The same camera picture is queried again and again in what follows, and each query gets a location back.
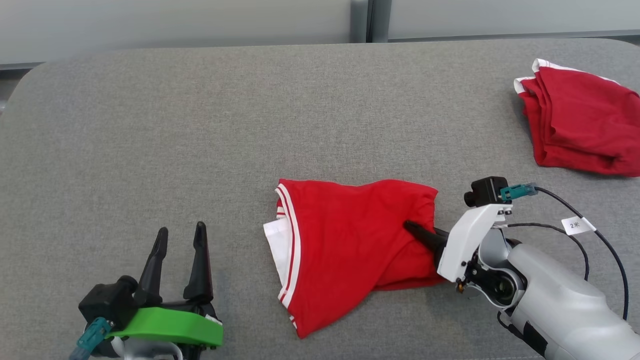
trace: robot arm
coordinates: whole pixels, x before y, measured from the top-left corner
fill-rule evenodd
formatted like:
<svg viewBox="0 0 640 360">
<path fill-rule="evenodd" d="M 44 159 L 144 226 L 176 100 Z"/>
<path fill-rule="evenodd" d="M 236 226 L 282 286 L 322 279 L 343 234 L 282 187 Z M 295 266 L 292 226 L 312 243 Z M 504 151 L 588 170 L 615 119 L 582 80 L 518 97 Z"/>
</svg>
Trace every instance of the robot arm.
<svg viewBox="0 0 640 360">
<path fill-rule="evenodd" d="M 502 177 L 472 184 L 473 207 L 448 236 L 405 227 L 435 254 L 438 273 L 479 290 L 499 309 L 505 327 L 547 360 L 640 360 L 640 336 L 609 309 L 605 295 L 525 243 L 505 239 L 496 222 L 513 205 Z"/>
</svg>

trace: folded red shorts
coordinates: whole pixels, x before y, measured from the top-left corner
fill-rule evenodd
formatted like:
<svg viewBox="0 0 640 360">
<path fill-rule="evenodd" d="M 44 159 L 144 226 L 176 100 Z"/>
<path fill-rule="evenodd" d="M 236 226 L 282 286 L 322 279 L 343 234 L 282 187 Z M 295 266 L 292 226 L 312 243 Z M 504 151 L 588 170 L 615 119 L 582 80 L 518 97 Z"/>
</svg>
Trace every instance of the folded red shorts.
<svg viewBox="0 0 640 360">
<path fill-rule="evenodd" d="M 514 86 L 541 166 L 640 176 L 640 97 L 617 82 L 536 59 Z"/>
<path fill-rule="evenodd" d="M 433 231 L 437 191 L 399 180 L 363 186 L 281 179 L 278 220 L 264 224 L 287 308 L 300 338 L 330 325 L 372 290 L 442 281 L 433 255 L 404 228 Z"/>
</svg>

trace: gray fabric surface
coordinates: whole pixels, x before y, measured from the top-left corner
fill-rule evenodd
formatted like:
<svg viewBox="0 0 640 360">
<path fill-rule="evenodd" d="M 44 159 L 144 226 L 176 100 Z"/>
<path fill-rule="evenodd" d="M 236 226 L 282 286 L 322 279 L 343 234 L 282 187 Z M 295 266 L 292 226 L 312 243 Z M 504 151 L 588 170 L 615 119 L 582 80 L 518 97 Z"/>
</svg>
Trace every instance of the gray fabric surface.
<svg viewBox="0 0 640 360">
<path fill-rule="evenodd" d="M 226 330 L 203 359 L 536 358 L 484 298 L 453 285 L 372 293 L 299 340 L 262 233 L 279 177 L 428 184 L 444 229 L 467 209 L 471 181 L 536 181 L 615 245 L 638 329 L 639 182 L 535 164 L 512 83 L 536 57 L 640 90 L 640 48 L 595 39 L 148 49 L 39 66 L 0 117 L 0 358 L 66 358 L 84 325 L 77 303 L 96 283 L 139 277 L 161 226 L 161 295 L 179 299 L 198 220 Z M 570 215 L 539 195 L 512 220 Z M 563 236 L 508 234 L 582 273 Z M 591 282 L 621 312 L 615 262 L 593 234 L 580 238 Z"/>
</svg>

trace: cable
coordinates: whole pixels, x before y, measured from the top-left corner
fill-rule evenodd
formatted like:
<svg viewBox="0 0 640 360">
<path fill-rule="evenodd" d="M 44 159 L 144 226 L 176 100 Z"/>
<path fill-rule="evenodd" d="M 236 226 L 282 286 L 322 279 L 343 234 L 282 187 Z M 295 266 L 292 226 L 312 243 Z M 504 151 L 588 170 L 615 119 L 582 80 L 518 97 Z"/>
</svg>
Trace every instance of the cable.
<svg viewBox="0 0 640 360">
<path fill-rule="evenodd" d="M 498 323 L 499 323 L 503 328 L 505 328 L 505 329 L 509 330 L 509 327 L 507 326 L 507 324 L 505 324 L 505 323 L 502 321 L 502 318 L 500 317 L 500 315 L 501 315 L 501 314 L 502 314 L 502 313 L 501 313 L 500 311 L 498 311 L 498 315 L 497 315 L 497 316 L 498 316 Z"/>
<path fill-rule="evenodd" d="M 549 190 L 547 190 L 545 188 L 540 188 L 538 186 L 535 186 L 534 189 L 539 191 L 539 192 L 546 193 L 547 195 L 551 196 L 555 200 L 558 200 L 562 205 L 566 206 L 567 209 L 571 210 L 572 213 L 576 214 L 579 218 L 584 218 L 584 216 L 582 216 L 582 214 L 580 214 L 573 206 L 569 205 L 569 203 L 566 202 L 560 196 L 550 192 Z M 605 238 L 604 235 L 602 235 L 599 230 L 596 230 L 595 234 L 596 234 L 597 237 L 600 238 L 600 240 L 602 240 L 604 245 L 607 246 L 609 251 L 611 251 L 611 254 L 613 255 L 613 258 L 616 260 L 616 263 L 618 264 L 618 268 L 620 268 L 620 275 L 622 275 L 622 285 L 624 287 L 624 292 L 625 292 L 625 307 L 624 307 L 624 310 L 622 311 L 622 319 L 624 319 L 626 321 L 627 320 L 627 315 L 628 315 L 628 312 L 629 312 L 629 283 L 627 281 L 627 272 L 625 271 L 625 267 L 622 265 L 622 260 L 620 260 L 620 257 L 618 256 L 618 253 L 613 248 L 611 243 L 609 243 L 609 240 L 607 240 L 607 238 Z"/>
<path fill-rule="evenodd" d="M 507 224 L 507 227 L 518 227 L 518 226 L 546 227 L 548 229 L 553 229 L 559 233 L 567 235 L 567 233 L 564 230 L 560 229 L 559 227 L 555 227 L 553 225 L 548 225 L 548 224 L 539 224 L 537 222 L 522 222 L 517 224 Z M 573 240 L 573 242 L 576 245 L 578 245 L 578 247 L 580 248 L 580 251 L 582 252 L 582 256 L 584 257 L 584 280 L 588 281 L 589 280 L 589 256 L 587 255 L 587 252 L 584 250 L 584 247 L 582 246 L 580 241 L 578 241 L 578 239 L 576 239 L 573 235 L 567 235 L 567 236 L 569 237 L 569 239 Z"/>
</svg>

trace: cable label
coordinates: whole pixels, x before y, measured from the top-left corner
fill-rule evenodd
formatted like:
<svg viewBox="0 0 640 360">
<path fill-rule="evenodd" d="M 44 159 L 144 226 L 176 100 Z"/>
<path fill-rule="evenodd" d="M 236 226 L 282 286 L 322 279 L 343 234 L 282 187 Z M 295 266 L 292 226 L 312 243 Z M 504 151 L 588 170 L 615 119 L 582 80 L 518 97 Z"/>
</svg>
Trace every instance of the cable label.
<svg viewBox="0 0 640 360">
<path fill-rule="evenodd" d="M 572 217 L 562 219 L 562 226 L 567 235 L 596 231 L 595 226 L 591 225 L 591 222 L 589 222 L 587 218 Z"/>
</svg>

